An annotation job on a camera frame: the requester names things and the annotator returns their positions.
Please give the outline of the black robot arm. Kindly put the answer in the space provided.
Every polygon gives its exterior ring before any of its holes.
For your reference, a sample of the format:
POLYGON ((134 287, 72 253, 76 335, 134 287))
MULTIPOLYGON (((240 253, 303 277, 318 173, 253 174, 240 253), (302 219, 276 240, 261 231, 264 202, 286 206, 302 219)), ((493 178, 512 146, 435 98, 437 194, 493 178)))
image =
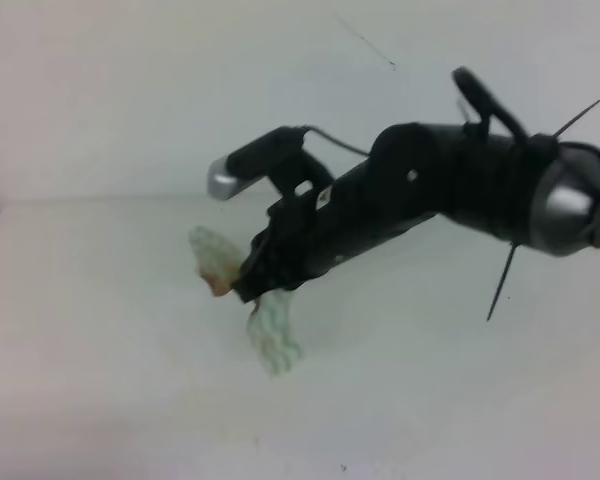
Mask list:
POLYGON ((600 248, 593 145, 409 123, 384 130, 364 161, 333 177, 302 144, 280 128, 227 158, 234 178, 267 178, 280 193, 235 281, 244 301, 296 289, 439 214, 554 256, 600 248))

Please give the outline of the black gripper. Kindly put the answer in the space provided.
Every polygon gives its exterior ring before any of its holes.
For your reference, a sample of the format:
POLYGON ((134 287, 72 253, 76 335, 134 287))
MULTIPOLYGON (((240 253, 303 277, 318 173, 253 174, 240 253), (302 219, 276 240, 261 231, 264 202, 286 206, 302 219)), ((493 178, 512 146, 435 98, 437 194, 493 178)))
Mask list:
POLYGON ((231 284, 243 303, 293 291, 445 210, 459 125, 408 123, 387 128, 368 158, 315 193, 281 199, 231 284))

